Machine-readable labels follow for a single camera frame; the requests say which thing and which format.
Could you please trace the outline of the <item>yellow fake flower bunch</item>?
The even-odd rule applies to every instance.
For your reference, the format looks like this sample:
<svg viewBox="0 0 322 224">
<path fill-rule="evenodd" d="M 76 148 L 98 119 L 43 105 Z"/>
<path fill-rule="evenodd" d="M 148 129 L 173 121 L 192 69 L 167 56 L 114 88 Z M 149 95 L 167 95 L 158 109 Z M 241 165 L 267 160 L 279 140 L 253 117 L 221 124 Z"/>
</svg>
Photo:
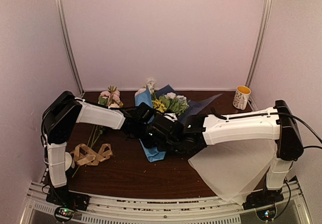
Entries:
<svg viewBox="0 0 322 224">
<path fill-rule="evenodd" d="M 153 108 L 156 112 L 158 113 L 165 113 L 167 111 L 167 108 L 166 106 L 164 105 L 164 103 L 159 100 L 159 99 L 154 99 L 152 101 L 152 105 L 153 105 Z"/>
</svg>

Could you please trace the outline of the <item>blue wrapping paper sheet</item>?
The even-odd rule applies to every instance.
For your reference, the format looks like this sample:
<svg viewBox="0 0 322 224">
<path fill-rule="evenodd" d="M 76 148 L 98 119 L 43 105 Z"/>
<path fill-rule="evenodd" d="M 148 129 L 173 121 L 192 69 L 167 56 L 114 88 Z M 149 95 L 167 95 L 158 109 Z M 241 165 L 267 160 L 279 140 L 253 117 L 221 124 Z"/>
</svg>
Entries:
<svg viewBox="0 0 322 224">
<path fill-rule="evenodd" d="M 138 115 L 134 135 L 139 138 L 150 162 L 162 160 L 166 153 L 197 153 L 207 147 L 202 133 L 205 115 L 200 112 L 218 95 L 195 102 L 178 94 L 170 85 L 155 91 L 153 85 L 135 93 Z"/>
</svg>

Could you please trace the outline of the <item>white fake flower long stem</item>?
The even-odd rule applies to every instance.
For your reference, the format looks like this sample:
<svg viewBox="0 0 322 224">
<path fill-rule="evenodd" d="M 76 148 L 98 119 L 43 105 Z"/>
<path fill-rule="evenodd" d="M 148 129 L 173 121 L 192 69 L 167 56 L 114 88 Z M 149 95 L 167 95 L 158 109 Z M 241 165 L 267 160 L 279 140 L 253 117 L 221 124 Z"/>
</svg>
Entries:
<svg viewBox="0 0 322 224">
<path fill-rule="evenodd" d="M 139 94 L 145 92 L 148 90 L 150 92 L 152 100 L 156 99 L 156 93 L 155 93 L 155 85 L 156 85 L 156 79 L 155 78 L 148 78 L 145 86 L 140 88 L 136 93 L 135 96 L 138 96 Z"/>
</svg>

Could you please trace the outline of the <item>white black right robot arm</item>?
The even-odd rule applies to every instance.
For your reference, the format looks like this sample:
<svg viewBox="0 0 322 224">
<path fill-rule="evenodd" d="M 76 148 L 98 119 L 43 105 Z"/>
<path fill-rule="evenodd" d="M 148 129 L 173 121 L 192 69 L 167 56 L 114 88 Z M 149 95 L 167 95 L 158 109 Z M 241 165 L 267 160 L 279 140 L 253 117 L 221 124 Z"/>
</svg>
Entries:
<svg viewBox="0 0 322 224">
<path fill-rule="evenodd" d="M 283 100 L 254 113 L 220 115 L 213 110 L 208 115 L 191 115 L 184 124 L 157 114 L 145 133 L 159 150 L 179 153 L 229 141 L 275 141 L 276 156 L 266 175 L 266 187 L 258 193 L 258 201 L 265 205 L 277 197 L 293 162 L 304 152 L 295 117 Z"/>
</svg>

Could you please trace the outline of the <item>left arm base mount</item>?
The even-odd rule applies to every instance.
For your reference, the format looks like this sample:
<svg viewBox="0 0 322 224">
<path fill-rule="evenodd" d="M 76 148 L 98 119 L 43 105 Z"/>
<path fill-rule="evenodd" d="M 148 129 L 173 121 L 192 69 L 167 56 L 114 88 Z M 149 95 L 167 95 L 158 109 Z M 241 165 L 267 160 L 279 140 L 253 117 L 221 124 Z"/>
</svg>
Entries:
<svg viewBox="0 0 322 224">
<path fill-rule="evenodd" d="M 59 223 L 70 221 L 78 210 L 86 211 L 90 196 L 87 194 L 71 192 L 68 185 L 54 187 L 49 181 L 42 187 L 46 194 L 46 201 L 57 205 L 54 210 L 54 218 Z"/>
</svg>

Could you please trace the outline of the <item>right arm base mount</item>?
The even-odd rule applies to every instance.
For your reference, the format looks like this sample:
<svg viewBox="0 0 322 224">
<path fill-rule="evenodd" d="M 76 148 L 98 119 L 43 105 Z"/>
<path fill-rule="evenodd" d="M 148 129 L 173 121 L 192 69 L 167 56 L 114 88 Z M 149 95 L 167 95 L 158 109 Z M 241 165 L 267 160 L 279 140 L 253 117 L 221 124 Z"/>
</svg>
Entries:
<svg viewBox="0 0 322 224">
<path fill-rule="evenodd" d="M 278 211 L 276 203 L 283 201 L 284 196 L 282 194 L 282 188 L 279 190 L 268 190 L 267 187 L 264 189 L 252 192 L 246 197 L 245 202 L 242 204 L 244 210 L 255 209 L 256 215 L 259 220 L 265 223 L 274 222 L 278 219 L 288 207 L 291 200 L 291 189 L 288 183 L 286 186 L 289 190 L 289 197 L 284 208 Z"/>
</svg>

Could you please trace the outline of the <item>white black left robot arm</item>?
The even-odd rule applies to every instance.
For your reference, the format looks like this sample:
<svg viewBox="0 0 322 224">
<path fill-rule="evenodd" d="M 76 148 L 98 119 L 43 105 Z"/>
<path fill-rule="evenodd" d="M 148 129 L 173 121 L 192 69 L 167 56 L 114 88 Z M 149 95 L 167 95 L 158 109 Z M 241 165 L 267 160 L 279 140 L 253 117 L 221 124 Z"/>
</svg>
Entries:
<svg viewBox="0 0 322 224">
<path fill-rule="evenodd" d="M 122 130 L 138 138 L 145 137 L 146 125 L 154 110 L 145 103 L 133 108 L 108 108 L 98 103 L 75 97 L 72 92 L 63 92 L 43 113 L 41 140 L 46 148 L 45 156 L 53 190 L 53 198 L 62 206 L 72 202 L 72 194 L 64 189 L 65 149 L 77 123 L 88 123 Z"/>
</svg>

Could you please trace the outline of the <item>pale rose leafy stem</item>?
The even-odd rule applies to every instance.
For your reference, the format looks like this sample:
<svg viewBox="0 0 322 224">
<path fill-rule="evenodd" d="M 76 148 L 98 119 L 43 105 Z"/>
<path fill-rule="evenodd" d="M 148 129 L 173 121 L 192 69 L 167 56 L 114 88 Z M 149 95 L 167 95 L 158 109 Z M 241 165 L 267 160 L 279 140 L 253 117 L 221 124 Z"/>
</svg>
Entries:
<svg viewBox="0 0 322 224">
<path fill-rule="evenodd" d="M 187 98 L 183 95 L 177 95 L 173 92 L 161 95 L 159 100 L 165 106 L 167 113 L 174 113 L 177 116 L 182 115 L 189 108 Z"/>
</svg>

